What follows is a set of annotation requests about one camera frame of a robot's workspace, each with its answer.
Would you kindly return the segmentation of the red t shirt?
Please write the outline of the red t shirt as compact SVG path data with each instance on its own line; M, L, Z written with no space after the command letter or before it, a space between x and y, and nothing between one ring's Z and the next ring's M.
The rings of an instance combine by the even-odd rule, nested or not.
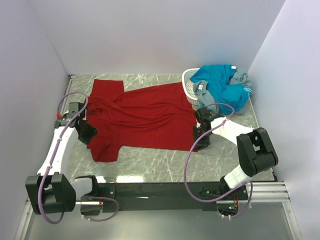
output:
M197 122L180 82L125 91L123 81L95 79L88 109L95 162L117 161L123 146L189 151L194 143Z

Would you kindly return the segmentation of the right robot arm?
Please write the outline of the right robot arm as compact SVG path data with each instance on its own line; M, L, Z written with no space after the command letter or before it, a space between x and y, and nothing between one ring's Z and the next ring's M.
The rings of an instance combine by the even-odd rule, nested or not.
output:
M193 127L195 150L209 147L212 134L223 137L237 147L239 165L220 179L219 193L222 198L232 199L240 184L279 163L266 129L240 125L219 113L212 115L205 107L199 108L194 114L198 123Z

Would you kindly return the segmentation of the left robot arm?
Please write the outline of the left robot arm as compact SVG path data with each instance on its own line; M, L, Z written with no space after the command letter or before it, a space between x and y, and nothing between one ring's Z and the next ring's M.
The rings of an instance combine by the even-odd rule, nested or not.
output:
M95 176L80 176L70 182L65 175L75 143L88 145L98 133L85 119L86 107L84 103L71 102L68 112L57 116L46 159L37 174L25 181L37 215L71 212L81 197L94 201L100 195Z

